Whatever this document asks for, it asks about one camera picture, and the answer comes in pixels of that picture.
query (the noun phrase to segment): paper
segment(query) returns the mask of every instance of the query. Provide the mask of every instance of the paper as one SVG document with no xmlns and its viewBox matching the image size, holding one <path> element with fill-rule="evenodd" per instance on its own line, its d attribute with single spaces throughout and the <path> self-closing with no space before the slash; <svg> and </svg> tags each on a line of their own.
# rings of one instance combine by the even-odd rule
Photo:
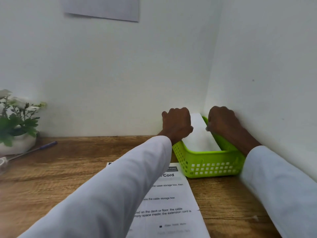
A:
<svg viewBox="0 0 317 238">
<path fill-rule="evenodd" d="M 154 183 L 126 237 L 210 238 L 179 163 L 171 163 L 168 171 Z"/>
<path fill-rule="evenodd" d="M 212 134 L 206 131 L 206 123 L 200 114 L 191 114 L 193 132 L 182 139 L 185 146 L 195 152 L 221 151 Z"/>
<path fill-rule="evenodd" d="M 61 0 L 66 13 L 139 21 L 139 0 Z"/>
</svg>

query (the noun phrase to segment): white sleeve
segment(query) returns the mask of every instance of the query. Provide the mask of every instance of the white sleeve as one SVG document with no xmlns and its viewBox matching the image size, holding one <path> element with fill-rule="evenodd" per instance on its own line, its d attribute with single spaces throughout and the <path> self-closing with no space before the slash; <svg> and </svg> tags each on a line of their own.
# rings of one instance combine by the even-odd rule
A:
<svg viewBox="0 0 317 238">
<path fill-rule="evenodd" d="M 317 237 L 317 183 L 265 146 L 248 154 L 244 184 L 262 202 L 283 238 Z"/>
<path fill-rule="evenodd" d="M 123 238 L 137 208 L 168 169 L 172 144 L 156 136 L 108 165 L 20 238 Z"/>
</svg>

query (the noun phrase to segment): fist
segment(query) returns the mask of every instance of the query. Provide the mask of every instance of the fist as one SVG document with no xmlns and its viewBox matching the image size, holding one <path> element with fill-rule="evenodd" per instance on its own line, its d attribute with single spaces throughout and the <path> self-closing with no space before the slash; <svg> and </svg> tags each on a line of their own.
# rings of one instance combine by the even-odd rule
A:
<svg viewBox="0 0 317 238">
<path fill-rule="evenodd" d="M 227 107 L 214 106 L 209 111 L 207 130 L 228 139 L 233 132 L 242 129 L 235 113 Z"/>
<path fill-rule="evenodd" d="M 191 116 L 187 108 L 171 108 L 169 112 L 163 112 L 163 130 L 158 135 L 167 136 L 172 145 L 193 132 Z"/>
</svg>

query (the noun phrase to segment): lime green plastic basket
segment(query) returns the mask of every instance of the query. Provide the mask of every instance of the lime green plastic basket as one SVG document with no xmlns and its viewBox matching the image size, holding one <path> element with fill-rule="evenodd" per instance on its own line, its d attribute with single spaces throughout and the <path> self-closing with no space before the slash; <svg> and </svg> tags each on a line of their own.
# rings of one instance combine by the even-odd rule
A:
<svg viewBox="0 0 317 238">
<path fill-rule="evenodd" d="M 173 151 L 188 178 L 237 175 L 242 170 L 245 157 L 220 135 L 213 135 L 222 151 L 193 152 L 183 141 L 173 145 Z"/>
</svg>

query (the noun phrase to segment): wooden table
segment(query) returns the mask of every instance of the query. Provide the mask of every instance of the wooden table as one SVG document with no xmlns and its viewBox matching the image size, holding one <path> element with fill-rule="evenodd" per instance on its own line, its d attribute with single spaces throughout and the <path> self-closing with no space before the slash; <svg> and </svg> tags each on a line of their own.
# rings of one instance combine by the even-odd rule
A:
<svg viewBox="0 0 317 238">
<path fill-rule="evenodd" d="M 81 184 L 150 136 L 42 138 L 58 145 L 12 161 L 0 176 L 0 234 L 17 237 Z M 172 155 L 172 162 L 177 162 Z M 189 179 L 211 237 L 280 237 L 238 177 Z"/>
</svg>

